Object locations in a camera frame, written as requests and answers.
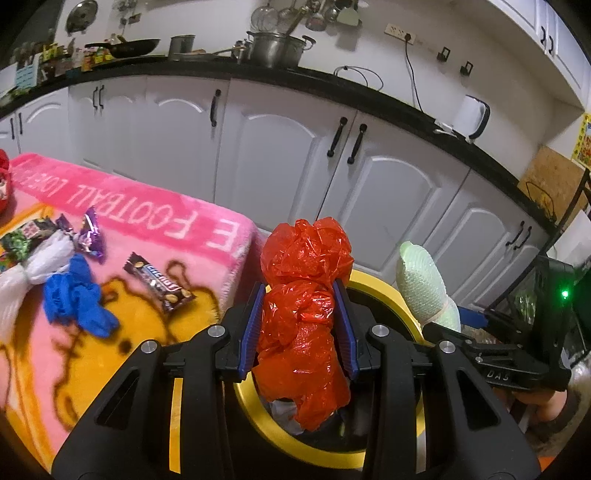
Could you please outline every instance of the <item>red plastic bag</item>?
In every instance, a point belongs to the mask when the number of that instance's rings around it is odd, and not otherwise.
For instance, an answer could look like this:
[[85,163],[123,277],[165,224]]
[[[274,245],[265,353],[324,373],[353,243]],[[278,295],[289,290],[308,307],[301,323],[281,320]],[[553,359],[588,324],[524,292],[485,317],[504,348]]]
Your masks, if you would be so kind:
[[8,206],[12,196],[12,181],[8,167],[8,156],[4,150],[0,149],[0,213]]
[[261,253],[262,273],[271,287],[294,280],[318,282],[332,291],[337,278],[345,285],[353,269],[351,244],[339,223],[331,217],[310,225],[281,223],[267,239]]
[[333,326],[332,284],[346,284],[353,267],[351,245],[333,218],[310,225],[279,225],[261,254],[261,268],[271,291],[265,295],[259,364],[253,369],[267,401],[291,398],[295,419],[316,430],[350,401],[340,367]]

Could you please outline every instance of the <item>blue glove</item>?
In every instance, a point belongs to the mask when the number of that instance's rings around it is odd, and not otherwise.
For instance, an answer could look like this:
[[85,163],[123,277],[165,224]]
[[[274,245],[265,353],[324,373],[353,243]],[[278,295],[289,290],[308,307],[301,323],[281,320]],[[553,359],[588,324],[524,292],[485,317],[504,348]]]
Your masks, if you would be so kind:
[[117,317],[99,305],[100,287],[93,283],[82,254],[70,260],[68,273],[52,275],[43,288],[43,308],[50,323],[63,325],[74,319],[87,332],[107,338],[119,326]]

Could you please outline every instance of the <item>cork board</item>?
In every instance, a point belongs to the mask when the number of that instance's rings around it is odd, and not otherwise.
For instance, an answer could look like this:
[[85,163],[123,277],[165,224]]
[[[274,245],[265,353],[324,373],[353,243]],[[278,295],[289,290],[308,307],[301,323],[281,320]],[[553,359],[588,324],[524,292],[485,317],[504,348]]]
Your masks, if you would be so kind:
[[[555,223],[558,223],[579,186],[583,172],[583,166],[543,145],[530,162],[518,187],[544,209],[548,218],[554,210]],[[582,194],[566,225],[570,224],[579,209],[584,210],[586,206],[587,199]]]

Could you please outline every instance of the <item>stainless steel pot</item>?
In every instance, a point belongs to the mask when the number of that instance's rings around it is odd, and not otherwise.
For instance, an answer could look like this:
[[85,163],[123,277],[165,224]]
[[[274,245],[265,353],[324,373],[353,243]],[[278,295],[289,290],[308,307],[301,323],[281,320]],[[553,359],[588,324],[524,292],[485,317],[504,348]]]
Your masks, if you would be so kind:
[[252,38],[251,63],[270,69],[297,67],[305,50],[310,50],[316,40],[306,35],[295,38],[284,33],[247,32]]

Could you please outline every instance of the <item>green bubble wrap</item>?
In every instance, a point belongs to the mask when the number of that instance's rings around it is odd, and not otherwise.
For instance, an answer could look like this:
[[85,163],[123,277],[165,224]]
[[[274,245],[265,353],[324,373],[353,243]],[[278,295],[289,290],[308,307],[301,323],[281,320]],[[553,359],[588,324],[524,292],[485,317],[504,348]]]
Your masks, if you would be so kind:
[[404,242],[396,265],[396,284],[408,308],[421,324],[429,321],[460,331],[460,314],[447,296],[445,284],[429,252]]

